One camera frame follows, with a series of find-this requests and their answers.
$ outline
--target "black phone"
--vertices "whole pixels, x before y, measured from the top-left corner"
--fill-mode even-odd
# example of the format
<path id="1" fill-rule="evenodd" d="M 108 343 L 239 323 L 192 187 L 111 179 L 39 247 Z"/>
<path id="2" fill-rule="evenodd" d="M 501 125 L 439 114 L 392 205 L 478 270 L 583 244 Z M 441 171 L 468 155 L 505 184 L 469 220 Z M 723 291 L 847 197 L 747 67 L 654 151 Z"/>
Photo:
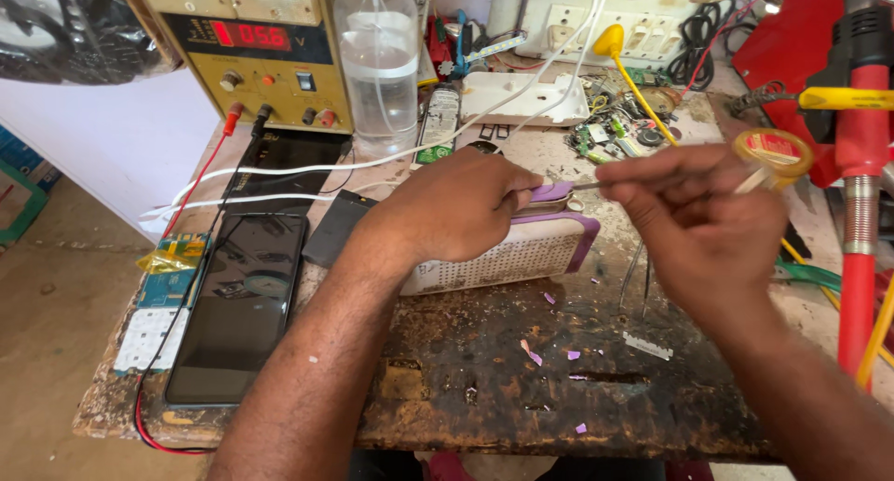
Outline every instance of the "black phone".
<path id="1" fill-rule="evenodd" d="M 307 218 L 223 218 L 164 389 L 172 406 L 234 406 L 283 337 Z"/>

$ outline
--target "purple plastic trim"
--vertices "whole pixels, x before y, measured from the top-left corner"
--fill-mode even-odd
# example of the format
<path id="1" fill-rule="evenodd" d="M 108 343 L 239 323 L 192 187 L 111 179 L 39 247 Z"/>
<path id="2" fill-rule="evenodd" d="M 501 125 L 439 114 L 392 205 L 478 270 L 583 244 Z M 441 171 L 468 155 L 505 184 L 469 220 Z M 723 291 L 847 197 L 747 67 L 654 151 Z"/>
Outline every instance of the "purple plastic trim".
<path id="1" fill-rule="evenodd" d="M 571 192 L 573 187 L 574 183 L 570 180 L 564 180 L 555 184 L 544 184 L 531 190 L 531 193 L 534 194 L 531 196 L 531 201 L 552 202 L 553 200 L 565 198 L 565 196 L 568 196 L 568 193 Z"/>
<path id="2" fill-rule="evenodd" d="M 564 218 L 573 219 L 584 225 L 584 234 L 577 242 L 577 249 L 574 251 L 574 256 L 571 257 L 571 262 L 568 263 L 568 268 L 565 269 L 565 273 L 574 273 L 579 270 L 580 266 L 584 263 L 584 258 L 587 257 L 587 253 L 590 252 L 590 247 L 593 247 L 593 240 L 596 239 L 596 236 L 599 233 L 600 224 L 596 219 L 585 217 L 577 212 L 558 212 L 513 219 L 512 224 L 525 224 L 533 223 L 535 221 L 550 221 L 553 219 Z"/>

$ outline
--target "white charging cable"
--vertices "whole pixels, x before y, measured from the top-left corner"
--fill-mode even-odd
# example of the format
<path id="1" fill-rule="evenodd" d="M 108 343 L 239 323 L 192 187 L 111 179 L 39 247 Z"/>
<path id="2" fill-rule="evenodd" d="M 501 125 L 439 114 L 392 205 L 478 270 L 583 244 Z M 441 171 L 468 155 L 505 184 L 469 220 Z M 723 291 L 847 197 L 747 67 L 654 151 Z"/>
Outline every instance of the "white charging cable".
<path id="1" fill-rule="evenodd" d="M 359 188 L 354 188 L 352 191 L 357 193 L 358 191 L 363 191 L 369 188 L 374 188 L 375 186 L 398 186 L 399 182 L 392 180 L 383 180 L 380 182 L 374 182 L 372 184 L 367 184 L 365 186 L 361 186 Z M 261 195 L 261 196 L 237 196 L 236 198 L 230 197 L 226 200 L 227 204 L 230 203 L 245 203 L 245 202 L 263 202 L 266 200 L 279 200 L 284 198 L 298 198 L 302 200 L 321 200 L 324 202 L 330 202 L 335 200 L 335 196 L 319 196 L 319 195 L 305 195 L 302 193 L 280 193 L 277 195 Z M 196 207 L 205 207 L 207 205 L 217 205 L 218 203 L 223 203 L 224 200 L 203 200 L 201 202 L 192 202 L 187 203 L 183 210 L 193 209 Z M 164 218 L 165 220 L 169 219 L 173 212 L 180 209 L 180 206 L 167 206 L 156 209 L 154 211 L 145 212 L 141 214 L 142 216 L 155 216 Z"/>
<path id="2" fill-rule="evenodd" d="M 587 52 L 589 52 L 590 46 L 592 46 L 592 44 L 593 44 L 593 32 L 596 29 L 596 24 L 599 23 L 599 18 L 603 15 L 604 8 L 605 8 L 605 0 L 600 0 L 599 7 L 596 10 L 596 13 L 594 13 L 592 18 L 587 19 L 587 22 L 590 24 L 590 29 L 587 31 L 587 41 L 584 42 L 584 46 L 582 47 L 582 49 L 580 51 L 580 56 L 577 57 L 577 64 L 574 67 L 574 74 L 571 76 L 571 82 L 568 83 L 568 88 L 565 90 L 565 94 L 562 96 L 561 99 L 558 99 L 556 102 L 544 107 L 543 109 L 540 109 L 536 114 L 532 114 L 532 115 L 528 116 L 524 121 L 521 122 L 521 124 L 518 127 L 516 127 L 514 130 L 512 130 L 508 134 L 508 136 L 506 137 L 506 142 L 504 144 L 508 145 L 509 140 L 516 134 L 516 132 L 518 132 L 525 125 L 527 125 L 528 122 L 530 122 L 531 120 L 533 120 L 534 118 L 536 118 L 538 116 L 542 116 L 542 114 L 545 113 L 546 111 L 548 111 L 549 109 L 553 109 L 554 107 L 561 105 L 565 101 L 565 99 L 567 99 L 568 96 L 571 95 L 571 90 L 574 89 L 575 84 L 576 84 L 577 88 L 582 88 L 580 83 L 578 82 L 577 74 L 580 72 L 580 66 L 584 63 L 584 59 L 587 58 Z M 502 146 L 497 146 L 496 150 L 494 151 L 494 154 L 499 153 L 501 149 L 502 149 Z"/>
<path id="3" fill-rule="evenodd" d="M 599 7 L 599 0 L 593 0 L 593 5 L 590 6 L 590 11 L 587 13 L 587 17 L 586 17 L 586 18 L 593 18 L 594 15 L 595 15 L 595 13 L 596 13 L 596 11 L 597 11 L 597 9 L 598 9 L 598 7 Z M 506 97 L 506 98 L 503 99 L 502 101 L 500 101 L 500 102 L 494 104 L 493 106 L 491 106 L 490 108 L 486 109 L 486 110 L 485 110 L 484 112 L 482 112 L 481 114 L 475 116 L 475 118 L 473 118 L 471 121 L 468 121 L 465 125 L 463 125 L 462 127 L 460 127 L 457 131 L 453 132 L 452 135 L 450 135 L 450 136 L 444 138 L 444 139 L 443 139 L 442 141 L 440 141 L 440 142 L 436 142 L 436 143 L 432 143 L 432 144 L 420 145 L 420 146 L 418 146 L 418 147 L 414 147 L 414 148 L 412 148 L 412 149 L 408 149 L 407 151 L 403 151 L 403 152 L 401 152 L 401 153 L 396 153 L 396 154 L 394 154 L 394 155 L 386 156 L 385 158 L 380 158 L 380 159 L 378 159 L 378 160 L 373 160 L 372 162 L 366 162 L 366 163 L 352 163 L 352 164 L 342 164 L 342 165 L 311 165 L 311 166 L 308 166 L 308 167 L 297 167 L 297 168 L 295 168 L 295 169 L 258 169 L 258 168 L 254 168 L 254 167 L 240 167 L 240 168 L 219 169 L 219 170 L 215 170 L 215 171 L 213 171 L 213 172 L 206 172 L 206 174 L 205 174 L 204 176 L 202 176 L 202 181 L 204 182 L 204 181 L 206 181 L 206 180 L 209 179 L 209 178 L 216 178 L 217 176 L 220 176 L 220 175 L 231 174 L 231 173 L 233 173 L 233 172 L 236 172 L 237 170 L 238 170 L 240 173 L 249 173 L 249 174 L 263 174 L 263 175 L 291 175 L 291 174 L 297 174 L 297 173 L 301 173 L 301 172 L 309 172 L 309 171 L 312 171 L 312 170 L 350 170 L 350 169 L 363 169 L 363 168 L 365 168 L 365 167 L 374 167 L 374 166 L 376 166 L 376 165 L 381 165 L 382 163 L 387 163 L 387 162 L 390 162 L 391 160 L 396 160 L 396 159 L 398 159 L 398 158 L 400 158 L 400 157 L 402 157 L 402 156 L 412 155 L 413 153 L 416 153 L 416 152 L 418 152 L 418 151 L 422 151 L 422 150 L 424 150 L 424 149 L 429 149 L 429 148 L 431 148 L 431 147 L 435 147 L 436 145 L 447 144 L 447 143 L 453 141 L 454 138 L 460 136 L 460 134 L 461 134 L 462 132 L 466 131 L 469 127 L 471 127 L 472 125 L 474 125 L 477 121 L 481 120 L 482 118 L 484 118 L 485 116 L 487 116 L 488 114 L 490 114 L 491 112 L 493 112 L 494 110 L 503 107 L 503 105 L 505 105 L 506 103 L 515 100 L 519 95 L 522 95 L 522 94 L 525 93 L 528 89 L 530 89 L 530 88 L 531 88 L 531 87 L 532 87 L 532 86 L 533 86 L 533 85 L 540 79 L 540 76 L 543 74 L 543 72 L 545 72 L 546 69 L 548 69 L 548 68 L 550 67 L 550 65 L 553 63 L 553 61 L 556 59 L 556 57 L 558 57 L 559 55 L 562 54 L 562 52 L 563 52 L 563 51 L 565 50 L 565 48 L 571 43 L 571 41 L 577 39 L 577 37 L 580 36 L 580 33 L 583 32 L 583 30 L 584 30 L 585 28 L 587 28 L 587 25 L 588 25 L 588 22 L 586 22 L 586 21 L 585 21 L 584 23 L 582 23 L 582 24 L 580 25 L 580 27 L 578 27 L 578 28 L 574 31 L 574 34 L 572 34 L 568 39 L 566 39 L 565 42 L 563 42 L 563 43 L 559 46 L 559 48 L 556 50 L 556 52 L 553 53 L 552 55 L 550 55 L 550 57 L 549 57 L 548 59 L 546 59 L 546 62 L 543 63 L 543 65 L 542 65 L 542 67 L 540 68 L 540 70 L 537 71 L 537 73 L 534 75 L 534 77 L 531 78 L 531 80 L 528 82 L 527 85 L 525 85 L 524 87 L 522 87 L 522 88 L 521 88 L 518 92 L 516 92 L 515 94 L 512 94 L 512 95 L 510 95 L 509 97 Z M 183 196 L 184 196 L 184 195 L 185 195 L 185 194 L 186 194 L 186 193 L 193 187 L 193 185 L 195 185 L 195 184 L 196 184 L 196 182 L 195 182 L 195 181 L 192 181 L 192 182 L 190 182 L 190 183 L 186 186 L 186 188 L 184 188 L 183 190 L 180 190 L 180 192 L 177 193 L 177 195 L 173 198 L 173 202 L 171 202 L 171 205 L 172 205 L 172 206 L 176 206 L 178 203 L 180 203 L 181 198 L 183 198 Z"/>

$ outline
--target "wooden table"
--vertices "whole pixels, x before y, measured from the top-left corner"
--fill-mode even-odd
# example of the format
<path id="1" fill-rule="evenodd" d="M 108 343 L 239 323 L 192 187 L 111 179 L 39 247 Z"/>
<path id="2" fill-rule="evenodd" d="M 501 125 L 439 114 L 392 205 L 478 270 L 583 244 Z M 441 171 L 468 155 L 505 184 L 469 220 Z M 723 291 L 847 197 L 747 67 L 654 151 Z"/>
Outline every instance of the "wooden table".
<path id="1" fill-rule="evenodd" d="M 543 80 L 558 72 L 551 70 Z M 688 94 L 677 109 L 680 121 L 675 125 L 684 132 L 683 144 L 721 142 L 721 129 L 735 136 L 737 128 L 750 128 L 722 112 L 721 127 L 714 118 L 712 105 L 721 109 L 728 99 L 725 95 L 745 90 L 730 68 L 718 64 L 711 89 L 713 95 Z M 479 130 L 473 126 L 459 144 L 477 139 Z M 209 141 L 207 153 L 219 133 Z M 563 143 L 566 133 L 526 129 L 503 145 L 505 154 L 553 181 L 593 180 L 594 166 Z M 212 169 L 235 165 L 248 142 L 248 129 L 239 128 L 224 142 Z M 358 163 L 364 160 L 358 155 Z M 397 160 L 357 170 L 346 188 L 401 180 L 408 176 L 407 167 L 406 160 Z M 325 189 L 335 188 L 346 175 L 333 173 Z M 194 199 L 217 197 L 225 182 L 221 176 L 203 183 Z M 381 199 L 389 192 L 390 188 L 379 187 L 366 194 Z M 599 199 L 596 191 L 582 197 L 585 214 L 596 217 L 602 230 L 578 273 L 398 302 L 366 398 L 358 446 L 776 460 L 716 348 L 667 301 L 656 282 L 641 315 L 645 253 L 619 306 L 620 286 L 638 235 L 620 206 Z M 840 247 L 821 190 L 801 182 L 789 188 L 786 197 L 792 221 L 813 251 L 813 263 L 840 272 Z M 328 203 L 316 202 L 311 208 L 312 227 L 327 207 Z M 205 230 L 213 212 L 199 209 L 187 214 L 178 230 Z M 325 270 L 304 265 L 295 301 L 298 315 L 324 276 Z M 555 305 L 545 301 L 545 292 L 556 299 Z M 772 296 L 792 325 L 834 356 L 838 314 L 817 288 L 780 283 L 772 286 Z M 132 312 L 131 302 L 109 338 L 74 419 L 75 434 L 137 436 L 130 420 L 136 377 L 119 377 L 112 371 Z M 635 350 L 624 343 L 623 332 L 673 349 L 673 357 L 665 361 Z M 521 349 L 521 339 L 542 356 L 542 367 Z M 580 358 L 567 360 L 567 350 L 580 351 Z M 572 380 L 572 373 L 586 379 Z M 160 398 L 166 377 L 167 372 L 154 375 L 146 385 L 151 433 L 159 441 L 217 443 L 231 409 L 167 409 Z M 874 391 L 882 404 L 894 408 L 894 373 L 881 362 Z M 575 432 L 581 423 L 587 425 L 585 434 Z"/>

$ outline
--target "green circuit board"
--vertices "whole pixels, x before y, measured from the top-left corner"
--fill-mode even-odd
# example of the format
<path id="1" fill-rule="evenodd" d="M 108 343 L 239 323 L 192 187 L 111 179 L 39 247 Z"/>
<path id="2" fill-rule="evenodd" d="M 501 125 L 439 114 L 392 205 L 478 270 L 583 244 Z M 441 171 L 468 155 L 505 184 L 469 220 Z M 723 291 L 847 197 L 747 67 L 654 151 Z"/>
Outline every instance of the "green circuit board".
<path id="1" fill-rule="evenodd" d="M 628 68 L 627 73 L 630 79 L 637 84 L 638 87 L 669 87 L 671 79 L 663 68 L 652 70 L 647 68 Z"/>

